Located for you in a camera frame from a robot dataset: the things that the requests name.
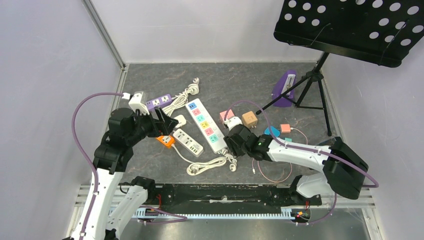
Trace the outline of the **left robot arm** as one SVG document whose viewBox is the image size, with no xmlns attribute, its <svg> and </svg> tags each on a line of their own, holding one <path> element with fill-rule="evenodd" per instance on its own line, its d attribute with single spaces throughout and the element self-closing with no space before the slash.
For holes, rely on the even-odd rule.
<svg viewBox="0 0 424 240">
<path fill-rule="evenodd" d="M 82 215 L 69 240 L 117 240 L 136 210 L 157 198 L 153 179 L 137 176 L 124 199 L 110 211 L 117 187 L 134 155 L 133 147 L 145 138 L 169 135 L 178 124 L 159 107 L 158 116 L 118 108 L 108 119 L 108 131 L 94 152 L 92 180 Z"/>
</svg>

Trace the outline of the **tan cube socket adapter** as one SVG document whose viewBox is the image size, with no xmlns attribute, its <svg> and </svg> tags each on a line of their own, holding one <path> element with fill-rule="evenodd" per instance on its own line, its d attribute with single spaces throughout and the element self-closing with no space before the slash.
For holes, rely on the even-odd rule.
<svg viewBox="0 0 424 240">
<path fill-rule="evenodd" d="M 246 112 L 241 115 L 242 124 L 247 128 L 256 128 L 258 119 L 253 111 Z"/>
</svg>

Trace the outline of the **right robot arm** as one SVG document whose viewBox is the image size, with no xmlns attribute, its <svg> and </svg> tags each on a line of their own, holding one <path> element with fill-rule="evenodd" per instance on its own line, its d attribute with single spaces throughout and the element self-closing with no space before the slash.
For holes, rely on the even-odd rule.
<svg viewBox="0 0 424 240">
<path fill-rule="evenodd" d="M 315 170 L 315 174 L 302 175 L 292 183 L 288 196 L 295 204 L 324 193 L 356 200 L 368 177 L 368 164 L 340 138 L 330 146 L 308 145 L 268 134 L 257 136 L 246 126 L 236 125 L 224 141 L 235 157 L 248 155 L 257 161 L 286 162 Z"/>
</svg>

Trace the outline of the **long white colourful power strip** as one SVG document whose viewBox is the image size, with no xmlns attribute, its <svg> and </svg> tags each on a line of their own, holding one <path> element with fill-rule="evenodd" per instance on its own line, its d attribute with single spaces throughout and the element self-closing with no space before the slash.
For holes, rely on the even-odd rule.
<svg viewBox="0 0 424 240">
<path fill-rule="evenodd" d="M 185 104 L 185 107 L 212 151 L 215 154 L 221 154 L 223 150 L 227 148 L 224 141 L 224 134 L 201 100 L 196 98 L 189 101 Z"/>
</svg>

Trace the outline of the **pink cube socket adapter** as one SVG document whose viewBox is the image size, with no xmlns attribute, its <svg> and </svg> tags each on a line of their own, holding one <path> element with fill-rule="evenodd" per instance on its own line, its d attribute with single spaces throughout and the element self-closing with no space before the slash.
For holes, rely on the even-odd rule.
<svg viewBox="0 0 424 240">
<path fill-rule="evenodd" d="M 225 120 L 229 120 L 234 116 L 235 115 L 231 109 L 229 111 L 225 110 L 219 113 L 219 121 L 223 123 Z"/>
</svg>

